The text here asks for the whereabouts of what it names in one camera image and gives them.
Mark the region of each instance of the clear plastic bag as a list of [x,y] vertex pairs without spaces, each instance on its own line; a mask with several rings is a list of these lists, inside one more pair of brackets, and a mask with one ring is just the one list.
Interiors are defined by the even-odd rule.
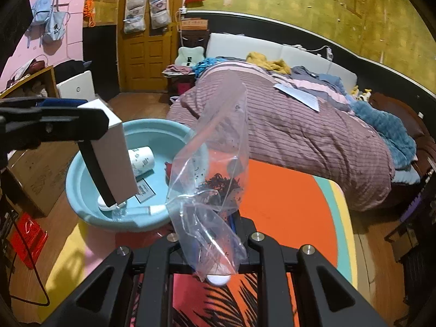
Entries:
[[147,0],[126,0],[124,10],[124,33],[143,32],[145,26],[145,4]]
[[246,251],[226,223],[248,176],[247,91],[229,74],[173,160],[166,207],[187,262],[204,280],[236,274]]
[[151,28],[165,27],[171,23],[168,0],[149,0]]

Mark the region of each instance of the pink wall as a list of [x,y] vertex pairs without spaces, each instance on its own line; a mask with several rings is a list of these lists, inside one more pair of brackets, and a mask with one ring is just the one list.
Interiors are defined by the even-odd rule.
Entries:
[[[30,4],[33,5],[35,1],[30,0]],[[40,46],[40,27],[33,27],[29,49],[27,48],[28,37],[24,35],[19,41],[14,55],[8,59],[0,77],[0,90],[6,88],[6,82],[16,69],[38,55],[46,55],[49,65],[53,66],[70,59],[83,60],[82,21],[84,0],[59,0],[59,4],[68,4],[67,6],[60,6],[59,10],[67,11],[71,14],[63,40],[52,44],[43,43]],[[44,56],[40,56],[37,60],[47,61]]]

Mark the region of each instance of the white paper sheet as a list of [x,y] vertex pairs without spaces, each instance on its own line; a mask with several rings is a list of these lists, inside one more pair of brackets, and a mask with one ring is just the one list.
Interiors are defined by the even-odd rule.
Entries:
[[286,93],[287,95],[291,96],[292,98],[295,98],[296,100],[300,101],[301,103],[305,104],[309,108],[313,109],[314,111],[319,112],[320,111],[320,105],[318,103],[318,100],[315,96],[311,95],[310,93],[298,90],[293,87],[287,87],[282,84],[275,84],[274,88],[277,88],[278,90]]

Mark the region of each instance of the white plastic cup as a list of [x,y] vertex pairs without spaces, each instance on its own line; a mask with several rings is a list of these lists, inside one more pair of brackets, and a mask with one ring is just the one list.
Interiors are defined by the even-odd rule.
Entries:
[[148,146],[129,150],[129,158],[135,177],[154,168],[154,155]]

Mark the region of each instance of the white box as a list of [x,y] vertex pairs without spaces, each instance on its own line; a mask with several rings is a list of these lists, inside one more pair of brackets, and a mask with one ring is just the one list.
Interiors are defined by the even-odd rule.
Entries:
[[92,140],[91,144],[113,198],[117,204],[123,203],[139,193],[127,151],[123,123],[100,99],[78,108],[102,109],[109,118],[107,133],[100,140]]
[[61,98],[86,99],[87,101],[95,99],[92,74],[89,70],[73,76],[56,86]]

